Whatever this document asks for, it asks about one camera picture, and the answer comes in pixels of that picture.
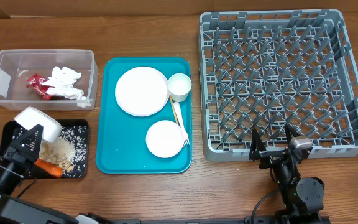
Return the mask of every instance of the white plate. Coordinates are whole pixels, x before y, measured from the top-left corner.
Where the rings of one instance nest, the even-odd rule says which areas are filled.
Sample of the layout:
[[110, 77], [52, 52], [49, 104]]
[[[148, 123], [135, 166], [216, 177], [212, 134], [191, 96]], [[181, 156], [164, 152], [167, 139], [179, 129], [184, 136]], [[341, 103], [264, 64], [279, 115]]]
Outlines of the white plate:
[[157, 69], [133, 68], [116, 85], [119, 107], [133, 116], [149, 116], [160, 111], [169, 99], [168, 80]]
[[146, 134], [146, 145], [155, 156], [169, 158], [180, 152], [185, 138], [176, 123], [159, 121], [153, 124]]

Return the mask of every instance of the cup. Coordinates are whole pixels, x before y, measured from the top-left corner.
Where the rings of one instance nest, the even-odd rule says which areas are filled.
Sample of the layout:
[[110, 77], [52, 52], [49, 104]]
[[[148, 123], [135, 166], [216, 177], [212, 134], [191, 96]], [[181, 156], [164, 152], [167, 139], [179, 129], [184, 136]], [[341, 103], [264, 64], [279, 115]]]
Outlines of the cup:
[[191, 90], [190, 77], [183, 73], [176, 73], [168, 80], [168, 89], [172, 99], [176, 102], [184, 101]]

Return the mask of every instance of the teal tray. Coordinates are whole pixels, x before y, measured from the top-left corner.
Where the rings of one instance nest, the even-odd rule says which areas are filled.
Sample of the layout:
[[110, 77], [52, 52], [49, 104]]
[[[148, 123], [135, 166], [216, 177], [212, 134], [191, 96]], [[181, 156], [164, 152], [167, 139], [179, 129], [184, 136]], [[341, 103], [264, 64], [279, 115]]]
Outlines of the teal tray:
[[191, 76], [188, 62], [182, 58], [114, 58], [110, 60], [104, 68], [96, 165], [107, 174], [184, 172], [191, 164], [191, 92], [187, 99], [180, 103], [190, 145], [168, 159], [153, 155], [146, 146], [146, 133], [157, 121], [175, 122], [169, 100], [158, 113], [152, 116], [136, 117], [124, 112], [118, 106], [115, 96], [116, 85], [121, 75], [140, 66], [155, 68], [167, 79], [176, 73]]

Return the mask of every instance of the plastic fork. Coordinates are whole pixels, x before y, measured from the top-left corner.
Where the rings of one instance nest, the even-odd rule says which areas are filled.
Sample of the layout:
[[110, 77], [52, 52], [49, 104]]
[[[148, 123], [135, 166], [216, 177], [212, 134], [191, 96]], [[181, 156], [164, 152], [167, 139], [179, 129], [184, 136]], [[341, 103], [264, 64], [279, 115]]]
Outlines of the plastic fork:
[[188, 145], [190, 145], [189, 135], [187, 134], [187, 131], [185, 130], [185, 125], [183, 124], [183, 117], [181, 115], [180, 104], [178, 102], [174, 102], [173, 108], [175, 109], [175, 113], [177, 114], [177, 118], [179, 121], [181, 131], [183, 133], [183, 137], [185, 138], [185, 146], [188, 146]]

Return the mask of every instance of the gray bin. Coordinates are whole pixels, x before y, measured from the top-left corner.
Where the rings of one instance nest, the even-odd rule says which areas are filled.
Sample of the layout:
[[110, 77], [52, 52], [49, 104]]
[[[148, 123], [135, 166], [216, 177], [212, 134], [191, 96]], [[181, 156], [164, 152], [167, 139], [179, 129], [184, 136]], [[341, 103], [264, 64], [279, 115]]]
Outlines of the gray bin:
[[310, 158], [358, 154], [358, 72], [335, 9], [206, 12], [199, 61], [204, 156], [248, 160], [251, 129], [267, 150], [290, 123]]

